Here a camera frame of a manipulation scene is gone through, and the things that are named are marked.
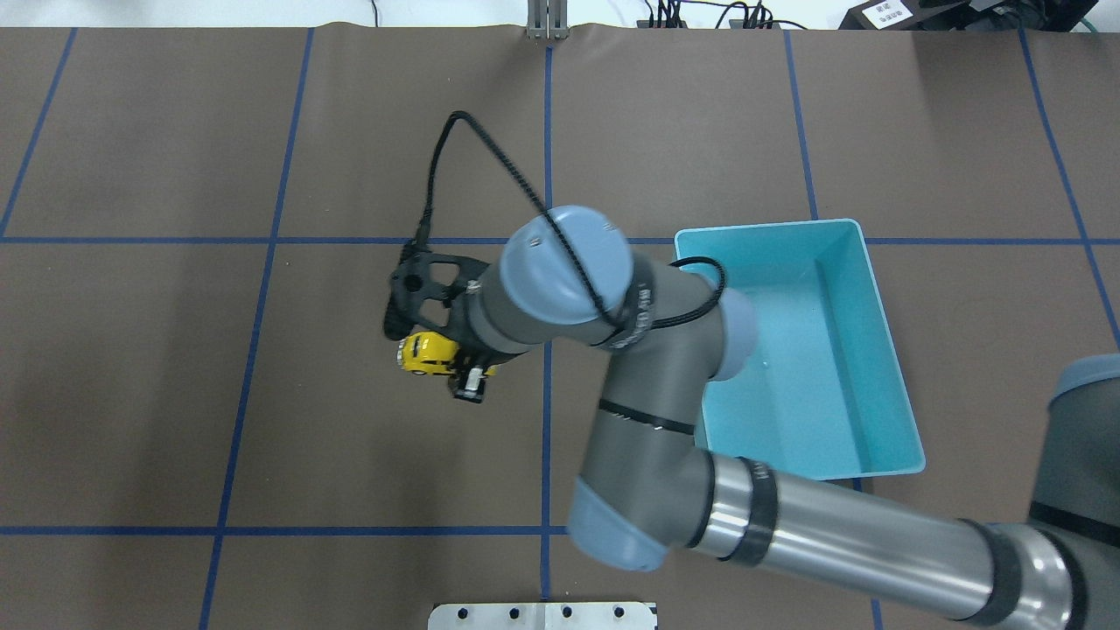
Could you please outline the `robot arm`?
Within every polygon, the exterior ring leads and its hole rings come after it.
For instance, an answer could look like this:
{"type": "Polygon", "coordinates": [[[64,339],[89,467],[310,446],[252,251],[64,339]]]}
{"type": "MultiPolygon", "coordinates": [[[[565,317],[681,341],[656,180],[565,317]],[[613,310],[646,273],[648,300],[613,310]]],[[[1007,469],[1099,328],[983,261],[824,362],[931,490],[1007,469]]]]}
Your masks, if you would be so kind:
{"type": "Polygon", "coordinates": [[[612,352],[567,529],[616,569],[671,550],[983,629],[1117,627],[1117,354],[1060,372],[1032,506],[948,518],[836,479],[925,464],[864,228],[700,226],[652,262],[556,207],[447,298],[480,365],[552,340],[612,352]]]}

